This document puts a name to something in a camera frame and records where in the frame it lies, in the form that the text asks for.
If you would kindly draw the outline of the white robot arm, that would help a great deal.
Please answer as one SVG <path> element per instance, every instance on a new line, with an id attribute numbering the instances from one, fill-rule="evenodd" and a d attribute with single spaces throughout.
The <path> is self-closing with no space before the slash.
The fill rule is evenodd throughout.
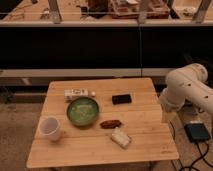
<path id="1" fill-rule="evenodd" d="M 199 63 L 170 71 L 159 97 L 163 109 L 179 111 L 188 100 L 213 117 L 213 88 L 205 84 L 207 78 L 207 69 Z"/>

